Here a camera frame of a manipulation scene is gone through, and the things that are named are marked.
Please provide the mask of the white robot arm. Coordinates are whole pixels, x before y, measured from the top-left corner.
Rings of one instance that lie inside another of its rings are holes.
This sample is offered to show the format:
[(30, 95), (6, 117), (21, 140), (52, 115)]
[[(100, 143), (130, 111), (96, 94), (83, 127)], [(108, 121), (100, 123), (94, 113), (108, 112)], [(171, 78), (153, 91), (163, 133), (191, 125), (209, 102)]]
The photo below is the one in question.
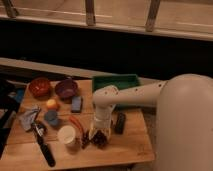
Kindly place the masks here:
[(170, 80), (93, 93), (93, 126), (111, 126), (117, 104), (157, 108), (156, 171), (213, 171), (213, 78), (182, 74)]

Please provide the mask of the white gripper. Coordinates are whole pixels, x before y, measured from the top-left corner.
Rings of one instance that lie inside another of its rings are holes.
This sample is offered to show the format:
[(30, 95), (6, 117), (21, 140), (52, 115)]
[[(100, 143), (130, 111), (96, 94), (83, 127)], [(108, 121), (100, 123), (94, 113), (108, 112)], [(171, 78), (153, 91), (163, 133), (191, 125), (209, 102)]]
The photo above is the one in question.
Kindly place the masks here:
[(111, 137), (111, 112), (108, 109), (97, 109), (94, 113), (93, 124), (89, 129), (89, 139), (96, 135), (97, 128), (103, 128), (103, 134), (107, 138)]

